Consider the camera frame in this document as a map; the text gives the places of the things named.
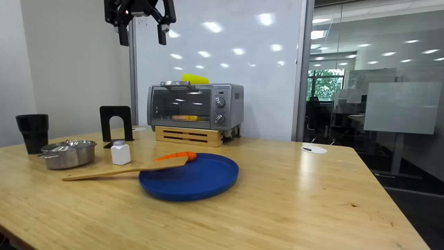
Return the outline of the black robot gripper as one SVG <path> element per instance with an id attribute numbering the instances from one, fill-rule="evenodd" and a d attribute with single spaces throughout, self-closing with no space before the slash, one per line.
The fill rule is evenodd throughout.
<path id="1" fill-rule="evenodd" d="M 104 0 L 108 24 L 117 27 L 119 45 L 129 46 L 127 24 L 133 17 L 152 17 L 158 25 L 158 43 L 166 45 L 169 25 L 176 21 L 173 0 Z"/>

